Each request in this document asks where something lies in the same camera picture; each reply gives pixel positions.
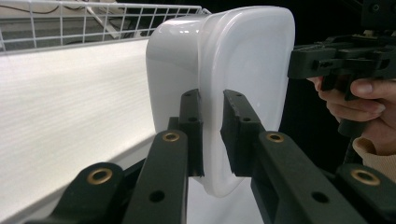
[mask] white wire shelf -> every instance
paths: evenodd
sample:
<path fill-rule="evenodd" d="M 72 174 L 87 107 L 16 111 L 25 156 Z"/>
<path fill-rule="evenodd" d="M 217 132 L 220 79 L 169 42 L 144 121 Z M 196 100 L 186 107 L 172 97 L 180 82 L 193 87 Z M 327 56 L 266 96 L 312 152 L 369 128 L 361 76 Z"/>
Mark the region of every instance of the white wire shelf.
<path fill-rule="evenodd" d="M 149 37 L 164 21 L 209 13 L 199 6 L 2 0 L 0 52 Z"/>

